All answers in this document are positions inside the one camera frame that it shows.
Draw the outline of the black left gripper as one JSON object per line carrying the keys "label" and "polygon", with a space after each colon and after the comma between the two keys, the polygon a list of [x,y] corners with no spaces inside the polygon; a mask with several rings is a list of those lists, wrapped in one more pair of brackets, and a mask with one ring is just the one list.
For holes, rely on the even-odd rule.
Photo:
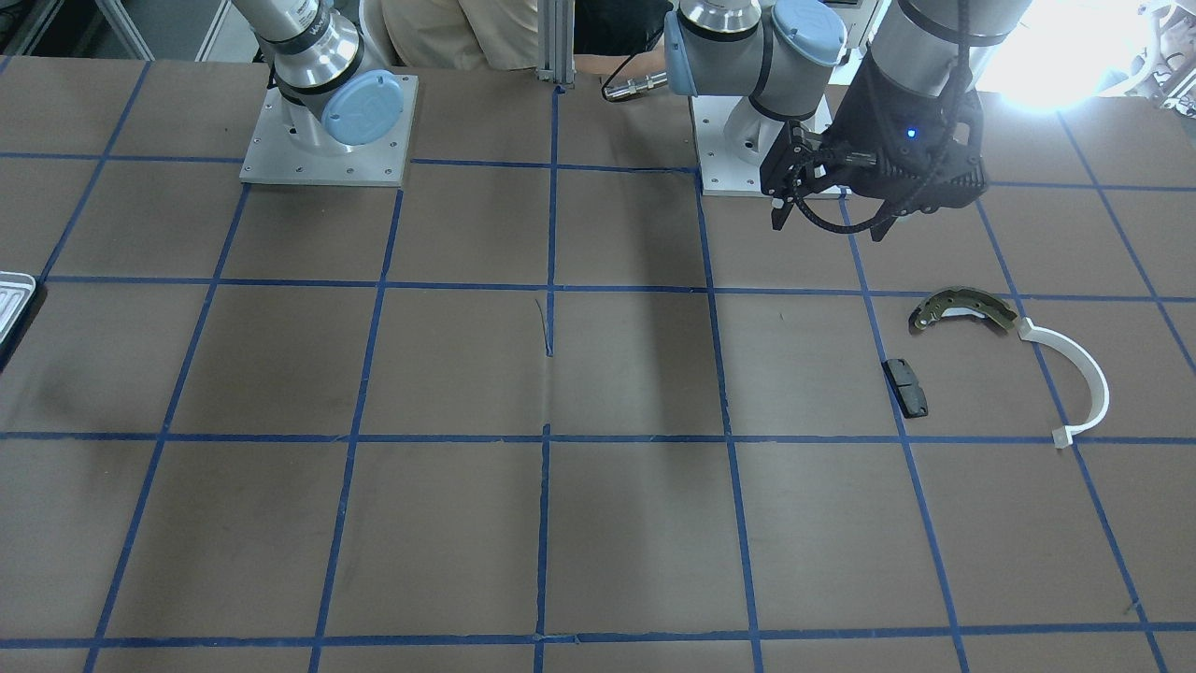
{"label": "black left gripper", "polygon": [[[990,186],[981,149],[983,110],[974,88],[965,91],[957,118],[968,127],[969,140],[948,139],[944,161],[932,167],[960,90],[948,84],[958,51],[954,44],[933,54],[872,43],[832,126],[820,137],[823,148],[832,149],[820,176],[823,186],[847,186],[859,196],[904,203],[891,222],[875,226],[873,241],[881,241],[898,218],[966,208]],[[804,204],[812,191],[804,184],[814,179],[820,165],[819,140],[803,121],[786,121],[759,165],[761,192],[771,200],[771,230],[783,230],[794,206],[814,222],[813,210]],[[909,200],[923,178],[930,182]]]}

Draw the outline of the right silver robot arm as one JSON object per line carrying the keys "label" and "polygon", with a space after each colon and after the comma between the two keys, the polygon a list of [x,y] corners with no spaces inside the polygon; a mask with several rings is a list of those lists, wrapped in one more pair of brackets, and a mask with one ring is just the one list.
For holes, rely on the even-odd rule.
{"label": "right silver robot arm", "polygon": [[283,98],[346,146],[376,142],[405,110],[397,77],[332,1],[234,1]]}

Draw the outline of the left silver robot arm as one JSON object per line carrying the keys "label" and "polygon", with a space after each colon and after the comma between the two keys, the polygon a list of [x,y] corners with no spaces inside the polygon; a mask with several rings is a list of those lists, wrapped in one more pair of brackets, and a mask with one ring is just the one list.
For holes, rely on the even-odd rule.
{"label": "left silver robot arm", "polygon": [[881,241],[914,214],[974,204],[990,188],[975,82],[1026,1],[892,1],[823,131],[813,118],[846,51],[846,22],[820,1],[679,1],[663,17],[676,94],[736,98],[730,136],[771,200],[828,233]]}

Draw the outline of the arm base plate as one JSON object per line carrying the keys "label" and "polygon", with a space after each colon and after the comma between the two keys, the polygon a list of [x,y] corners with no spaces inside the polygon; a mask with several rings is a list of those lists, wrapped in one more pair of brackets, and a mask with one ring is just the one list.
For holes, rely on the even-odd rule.
{"label": "arm base plate", "polygon": [[691,112],[704,195],[764,197],[759,169],[783,123],[739,94],[696,94]]}
{"label": "arm base plate", "polygon": [[385,186],[405,182],[420,78],[393,78],[401,90],[399,114],[373,142],[338,142],[309,109],[286,100],[280,88],[266,91],[239,172],[240,182],[264,186]]}

